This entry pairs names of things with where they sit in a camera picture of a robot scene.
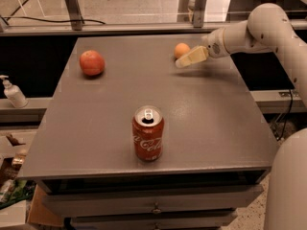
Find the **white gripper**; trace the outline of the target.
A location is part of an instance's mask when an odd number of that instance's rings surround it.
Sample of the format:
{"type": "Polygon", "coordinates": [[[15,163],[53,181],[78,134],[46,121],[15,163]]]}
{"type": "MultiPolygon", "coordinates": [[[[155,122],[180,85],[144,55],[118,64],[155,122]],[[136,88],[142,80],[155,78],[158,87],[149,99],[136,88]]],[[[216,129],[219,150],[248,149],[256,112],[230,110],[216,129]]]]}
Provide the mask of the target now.
{"type": "Polygon", "coordinates": [[[201,38],[205,46],[196,46],[189,52],[176,60],[177,68],[185,68],[192,64],[206,61],[209,56],[212,58],[223,58],[229,55],[224,46],[224,28],[217,29],[201,38]]]}

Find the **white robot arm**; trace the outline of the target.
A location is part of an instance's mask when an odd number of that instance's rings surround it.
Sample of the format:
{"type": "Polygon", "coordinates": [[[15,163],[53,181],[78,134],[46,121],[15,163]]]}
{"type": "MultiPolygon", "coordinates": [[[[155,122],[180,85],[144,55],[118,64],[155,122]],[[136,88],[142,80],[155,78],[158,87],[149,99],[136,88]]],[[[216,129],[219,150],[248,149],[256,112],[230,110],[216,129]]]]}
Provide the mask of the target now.
{"type": "MultiPolygon", "coordinates": [[[[203,36],[201,45],[177,58],[176,66],[236,53],[274,54],[279,68],[269,74],[272,85],[292,88],[307,105],[307,44],[280,6],[259,5],[247,20],[203,36]]],[[[264,230],[307,230],[307,128],[288,137],[274,157],[264,230]]]]}

